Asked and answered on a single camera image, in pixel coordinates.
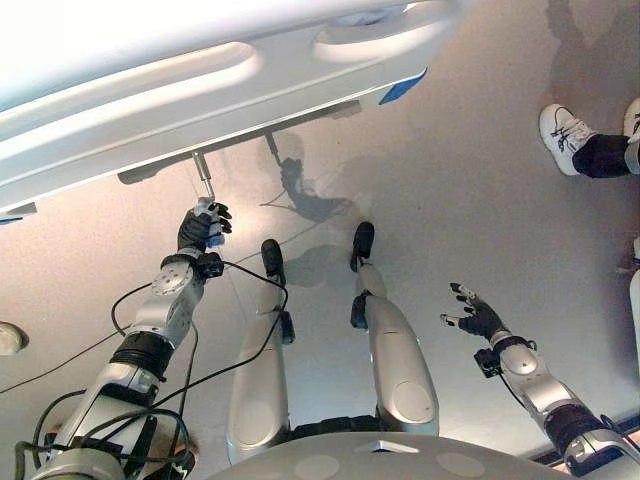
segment black connector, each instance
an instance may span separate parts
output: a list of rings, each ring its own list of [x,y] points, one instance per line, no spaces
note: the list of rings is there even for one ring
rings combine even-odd
[[[486,378],[502,374],[500,357],[498,357],[498,355],[496,355],[490,348],[478,350],[473,358],[476,360],[478,367],[480,367],[480,370]]]

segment white sneaker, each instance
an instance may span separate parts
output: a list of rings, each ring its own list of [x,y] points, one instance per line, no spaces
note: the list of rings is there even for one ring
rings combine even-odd
[[[573,155],[596,133],[566,107],[554,103],[540,113],[540,136],[565,175],[580,175]]]
[[[624,114],[624,128],[622,134],[630,137],[629,143],[640,138],[640,97],[629,104]]]

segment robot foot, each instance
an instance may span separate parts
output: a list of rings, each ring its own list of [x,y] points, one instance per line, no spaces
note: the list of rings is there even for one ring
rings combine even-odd
[[[353,236],[353,253],[349,266],[354,272],[358,271],[358,260],[369,258],[371,255],[371,246],[373,245],[373,237],[375,236],[375,228],[371,222],[362,222],[358,225],[356,233]]]
[[[267,276],[277,276],[278,283],[284,287],[287,279],[284,276],[284,262],[282,261],[282,251],[280,250],[278,242],[272,238],[265,240],[262,242],[260,252],[262,253],[262,263],[267,272]]]

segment metal rod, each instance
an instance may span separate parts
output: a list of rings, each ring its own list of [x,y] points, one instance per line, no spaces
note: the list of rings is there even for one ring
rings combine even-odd
[[[196,150],[194,152],[191,152],[191,157],[196,164],[198,175],[200,176],[200,180],[202,180],[202,183],[204,183],[209,197],[212,201],[215,201],[216,196],[213,193],[213,187],[211,186],[211,173],[209,172],[209,167],[207,166],[207,161],[204,158],[204,154]]]

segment humanoid robot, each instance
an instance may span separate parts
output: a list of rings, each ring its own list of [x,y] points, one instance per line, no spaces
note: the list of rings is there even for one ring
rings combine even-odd
[[[158,408],[168,397],[156,401],[156,395],[172,354],[189,331],[204,283],[222,275],[228,264],[206,252],[231,232],[227,208],[210,194],[187,212],[177,253],[162,261],[124,341],[52,443],[21,442],[17,448],[22,454],[25,449],[49,453],[32,480],[137,478],[149,461],[164,461],[162,478],[181,478],[193,468],[186,426],[175,412]],[[265,284],[235,369],[227,428],[232,467],[212,478],[565,478],[528,460],[438,437],[438,401],[429,370],[407,319],[387,299],[382,277],[368,262],[373,240],[373,225],[360,224],[350,266],[357,273],[351,324],[369,332],[375,416],[290,428],[282,346],[295,335],[285,310],[282,253],[275,240],[267,240],[261,249]],[[476,354],[479,366],[486,376],[504,375],[571,472],[586,478],[635,478],[640,453],[551,375],[535,343],[512,334],[473,291],[459,284],[451,288],[468,316],[443,314],[442,321],[487,339],[491,349]],[[160,415],[173,417],[182,432],[185,446],[173,458],[148,457]],[[24,461],[17,463],[16,478],[21,479]]]

